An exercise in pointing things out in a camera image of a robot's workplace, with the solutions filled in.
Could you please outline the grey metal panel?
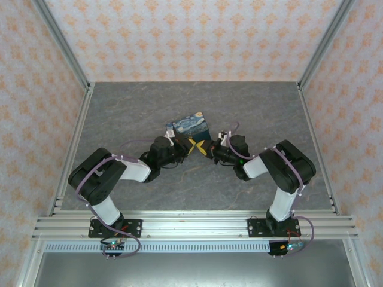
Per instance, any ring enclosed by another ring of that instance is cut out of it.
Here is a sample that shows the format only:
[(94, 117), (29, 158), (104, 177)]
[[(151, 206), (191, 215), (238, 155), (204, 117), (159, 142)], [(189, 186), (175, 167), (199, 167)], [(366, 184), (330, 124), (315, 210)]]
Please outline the grey metal panel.
[(344, 256), (272, 259), (266, 254), (43, 256), (34, 287), (356, 287)]

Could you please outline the aluminium base beam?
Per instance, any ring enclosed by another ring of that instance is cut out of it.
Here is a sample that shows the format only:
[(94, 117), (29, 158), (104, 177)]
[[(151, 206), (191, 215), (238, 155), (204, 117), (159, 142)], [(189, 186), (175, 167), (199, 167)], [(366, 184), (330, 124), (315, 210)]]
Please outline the aluminium base beam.
[[(142, 240), (245, 240), (247, 220), (263, 218), (263, 210), (225, 211), (131, 211), (127, 219), (141, 219)], [(39, 217), (32, 233), (34, 240), (88, 239), (92, 214), (84, 210), (61, 210), (52, 216)], [(357, 239), (354, 219), (330, 210), (302, 210), (296, 213), (301, 237), (309, 239)]]

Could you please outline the aluminium table side rail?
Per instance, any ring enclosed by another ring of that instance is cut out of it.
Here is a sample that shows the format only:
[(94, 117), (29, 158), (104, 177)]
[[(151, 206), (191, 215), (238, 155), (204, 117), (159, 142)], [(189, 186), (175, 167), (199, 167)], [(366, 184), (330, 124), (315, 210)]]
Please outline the aluminium table side rail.
[(71, 132), (71, 138), (69, 141), (68, 150), (66, 152), (66, 155), (63, 161), (63, 167), (62, 167), (62, 172), (60, 174), (59, 182), (57, 183), (57, 187), (55, 188), (53, 192), (53, 197), (48, 207), (48, 211), (47, 211), (48, 217), (51, 217), (53, 215), (54, 208), (56, 206), (56, 202), (59, 199), (59, 197), (62, 197), (65, 195), (66, 186), (68, 184), (67, 183), (68, 176), (71, 172), (71, 169), (74, 163), (74, 158), (77, 152), (78, 143), (80, 141), (81, 132), (86, 119), (90, 101), (92, 99), (94, 87), (95, 87), (95, 82), (91, 82), (88, 88), (85, 89), (85, 92), (83, 94), (83, 99), (77, 113), (75, 125), (73, 128), (73, 131)]
[(325, 183), (325, 186), (326, 186), (326, 190), (327, 190), (327, 193), (329, 195), (330, 203), (332, 204), (332, 210), (333, 210), (333, 212), (337, 216), (339, 216), (339, 215), (342, 214), (342, 211), (341, 211), (341, 208), (339, 207), (338, 199), (336, 197), (336, 194), (333, 191), (333, 187), (332, 187), (332, 184), (330, 182), (330, 177), (329, 177), (329, 174), (327, 172), (326, 165), (324, 163), (323, 156), (322, 156), (322, 153), (321, 153), (321, 150), (320, 150), (320, 145), (319, 145), (319, 142), (318, 142), (318, 139), (317, 139), (317, 135), (316, 135), (316, 132), (315, 132), (315, 129), (314, 129), (313, 121), (312, 121), (312, 118), (311, 118), (310, 113), (309, 113), (308, 105), (306, 103), (305, 95), (304, 95), (303, 89), (301, 88), (299, 83), (297, 83), (297, 90), (298, 90), (300, 101), (302, 103), (302, 107), (303, 107), (303, 110), (304, 110), (304, 113), (305, 113), (305, 116), (306, 116), (306, 120), (308, 122), (308, 127), (309, 127), (309, 130), (310, 130), (310, 133), (311, 133), (311, 137), (312, 137), (312, 140), (313, 140), (315, 152), (316, 152), (316, 155), (318, 157), (318, 162), (319, 162), (319, 165), (320, 165), (321, 174), (323, 176), (324, 183)]

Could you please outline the aluminium frame post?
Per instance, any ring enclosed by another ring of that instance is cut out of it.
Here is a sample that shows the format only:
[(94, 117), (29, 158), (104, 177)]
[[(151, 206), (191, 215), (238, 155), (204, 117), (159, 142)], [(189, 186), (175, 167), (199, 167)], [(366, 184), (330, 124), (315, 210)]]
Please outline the aluminium frame post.
[(342, 0), (338, 10), (336, 11), (334, 17), (332, 18), (327, 30), (325, 31), (317, 49), (315, 50), (313, 56), (311, 57), (301, 79), (297, 82), (297, 87), (300, 91), (303, 91), (305, 86), (309, 83), (309, 80), (315, 73), (318, 65), (320, 64), (322, 58), (324, 57), (327, 49), (332, 43), (334, 37), (336, 36), (338, 30), (341, 28), (346, 17), (352, 6), (354, 5), (355, 0)]
[(56, 19), (54, 18), (54, 15), (51, 12), (51, 9), (49, 8), (48, 4), (45, 0), (31, 0), (31, 2), (34, 4), (41, 18), (47, 25), (50, 34), (52, 35), (66, 62), (68, 63), (69, 67), (74, 73), (77, 81), (80, 83), (83, 89), (88, 90), (90, 87), (90, 82), (87, 79), (83, 69), (81, 68), (73, 50), (68, 44), (64, 33), (62, 32)]

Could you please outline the starry night print box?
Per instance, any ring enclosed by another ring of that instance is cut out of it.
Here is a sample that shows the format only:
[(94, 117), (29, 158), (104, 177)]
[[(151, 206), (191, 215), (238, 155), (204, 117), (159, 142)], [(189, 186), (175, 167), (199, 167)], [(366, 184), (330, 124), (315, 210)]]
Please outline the starry night print box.
[(166, 130), (174, 129), (175, 135), (179, 138), (192, 137), (195, 142), (211, 140), (209, 127), (202, 112), (197, 112), (180, 120), (172, 121), (165, 127)]

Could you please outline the short aluminium frame leg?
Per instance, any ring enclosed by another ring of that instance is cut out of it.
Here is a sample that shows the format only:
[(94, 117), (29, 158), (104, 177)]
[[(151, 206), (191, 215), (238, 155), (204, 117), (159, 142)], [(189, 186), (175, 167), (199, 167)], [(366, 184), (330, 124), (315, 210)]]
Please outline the short aluminium frame leg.
[(355, 287), (374, 287), (360, 239), (343, 239)]
[(44, 240), (32, 241), (17, 279), (16, 287), (34, 287), (45, 246)]

